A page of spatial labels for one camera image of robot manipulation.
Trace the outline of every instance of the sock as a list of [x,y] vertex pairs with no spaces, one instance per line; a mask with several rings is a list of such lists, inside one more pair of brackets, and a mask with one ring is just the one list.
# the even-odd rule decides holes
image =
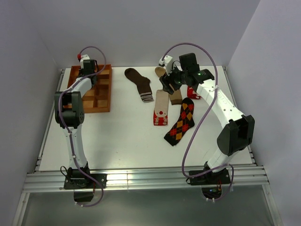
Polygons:
[[170,143],[171,146],[179,143],[186,131],[191,127],[194,127],[194,121],[192,118],[193,109],[193,101],[188,97],[185,98],[182,101],[181,112],[178,121],[164,137],[164,139]]
[[[163,67],[156,67],[155,68],[156,75],[160,78],[166,73],[166,70]],[[178,89],[174,91],[172,95],[169,95],[169,99],[171,102],[171,105],[181,105],[182,104],[182,94],[181,91]]]
[[150,80],[139,74],[134,68],[127,68],[124,75],[133,83],[136,84],[141,100],[143,102],[154,101],[150,87]]
[[156,103],[154,109],[154,126],[167,125],[168,114],[168,93],[159,89],[156,92]]
[[187,97],[195,100],[199,100],[201,98],[201,96],[197,94],[190,86],[187,86]]

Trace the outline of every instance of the table top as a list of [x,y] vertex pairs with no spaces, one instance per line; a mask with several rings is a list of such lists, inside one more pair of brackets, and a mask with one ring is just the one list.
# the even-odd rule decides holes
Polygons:
[[[163,137],[176,123],[180,105],[168,107],[168,125],[154,126],[153,111],[155,101],[141,101],[136,85],[128,80],[124,71],[128,67],[112,68],[111,111],[108,113],[87,113],[82,125],[82,139],[90,169],[134,169],[179,167],[187,144],[194,132],[189,129],[176,146],[171,146]],[[142,76],[150,79],[154,99],[162,85],[155,74],[155,67],[133,67]],[[212,66],[201,66],[214,75]],[[221,66],[218,66],[219,87],[233,101]],[[67,88],[70,69],[65,70],[60,90]],[[187,95],[187,86],[181,87],[182,97]],[[208,104],[204,100],[193,100],[193,119],[199,122]],[[211,111],[201,125],[190,152],[186,166],[204,165],[217,149],[216,139],[221,125]],[[68,167],[68,149],[63,130],[52,116],[44,145],[40,171],[56,171],[61,166]],[[240,151],[231,160],[232,164],[252,164],[248,149]]]

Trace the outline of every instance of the white table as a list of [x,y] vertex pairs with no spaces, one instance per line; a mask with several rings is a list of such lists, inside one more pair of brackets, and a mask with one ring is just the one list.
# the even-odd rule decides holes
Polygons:
[[[143,103],[136,85],[124,76],[128,67],[112,69],[111,111],[109,113],[88,113],[82,126],[83,146],[90,169],[133,169],[179,167],[191,135],[191,128],[176,145],[171,146],[163,137],[177,121],[180,105],[168,109],[168,125],[153,125],[155,101]],[[162,85],[156,76],[155,67],[134,67],[142,76],[151,80],[154,99]],[[212,66],[209,69],[214,75]],[[218,66],[219,86],[230,100],[232,99],[226,77]],[[60,90],[67,88],[70,69],[66,69]],[[182,97],[186,97],[187,86],[181,87]],[[193,100],[193,119],[197,124],[208,108],[204,100]],[[210,112],[190,148],[186,166],[199,166],[212,156],[217,148],[216,139],[221,132],[217,117]],[[63,130],[52,116],[45,141],[40,171],[57,171],[61,166],[68,167],[68,151]],[[232,164],[252,164],[248,149],[240,151]]]

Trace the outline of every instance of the brown wooden organizer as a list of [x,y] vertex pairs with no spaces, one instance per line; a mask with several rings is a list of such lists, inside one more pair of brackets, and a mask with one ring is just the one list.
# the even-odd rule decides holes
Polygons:
[[[79,69],[80,66],[71,67],[68,88],[75,82],[79,74]],[[82,97],[85,113],[98,113],[110,111],[111,82],[112,67],[111,65],[106,65],[105,69],[99,75],[97,75],[96,85]]]

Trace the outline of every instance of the gray wall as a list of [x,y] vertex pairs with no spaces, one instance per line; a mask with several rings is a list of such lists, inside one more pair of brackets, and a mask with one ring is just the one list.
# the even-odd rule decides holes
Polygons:
[[[183,41],[201,45],[218,65],[227,65],[259,0],[20,2],[63,68],[77,64],[76,55],[87,45],[103,49],[114,66],[157,65],[170,46]],[[178,48],[172,54],[187,51],[195,49]],[[205,55],[199,59],[211,64]]]
[[301,221],[301,1],[262,0],[228,67],[285,225]]
[[11,224],[32,172],[58,69],[17,0],[0,1],[0,225]]

